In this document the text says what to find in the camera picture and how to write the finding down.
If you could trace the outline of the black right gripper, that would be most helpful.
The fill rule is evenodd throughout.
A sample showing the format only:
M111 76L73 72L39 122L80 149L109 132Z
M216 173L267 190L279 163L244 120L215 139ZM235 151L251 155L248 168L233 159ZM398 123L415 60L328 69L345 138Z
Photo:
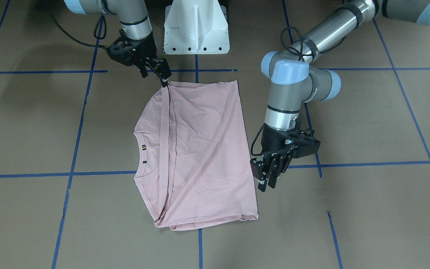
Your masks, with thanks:
M153 32L150 32L148 36L142 39L129 39L129 41L133 49L135 49L133 56L138 70L146 71L147 68L150 68L159 77L162 87L167 87L172 71L165 58L160 59L157 57L157 47Z

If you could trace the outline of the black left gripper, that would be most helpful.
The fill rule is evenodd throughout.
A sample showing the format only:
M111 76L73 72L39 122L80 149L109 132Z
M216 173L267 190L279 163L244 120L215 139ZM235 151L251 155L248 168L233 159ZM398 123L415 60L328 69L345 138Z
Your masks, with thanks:
M258 182L258 189L264 192L267 186L275 188L277 180L288 169L292 160L289 144L286 140L293 140L296 129L283 131L263 125L261 146L262 156L250 160L251 170Z

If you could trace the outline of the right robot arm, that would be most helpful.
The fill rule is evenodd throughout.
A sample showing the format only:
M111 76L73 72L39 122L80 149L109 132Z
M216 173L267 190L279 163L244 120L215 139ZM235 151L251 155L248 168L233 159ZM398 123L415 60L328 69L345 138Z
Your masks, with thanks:
M107 55L124 66L135 66L146 78L148 70L167 87L172 72L165 58L157 56L152 24L143 0L66 0L75 14L116 15L121 24L120 37L106 48Z

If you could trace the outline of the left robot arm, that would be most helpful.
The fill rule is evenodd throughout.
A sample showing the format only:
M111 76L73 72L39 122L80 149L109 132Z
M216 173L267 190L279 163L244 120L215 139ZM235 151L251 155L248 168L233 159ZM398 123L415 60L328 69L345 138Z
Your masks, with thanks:
M283 51L267 53L261 62L270 79L267 109L261 138L261 152L250 161L258 189L275 188L291 160L316 154L321 142L313 129L301 129L300 109L308 102L326 101L341 90L336 72L312 67L319 56L337 48L348 34L377 16L430 25L430 0L349 0L330 16Z

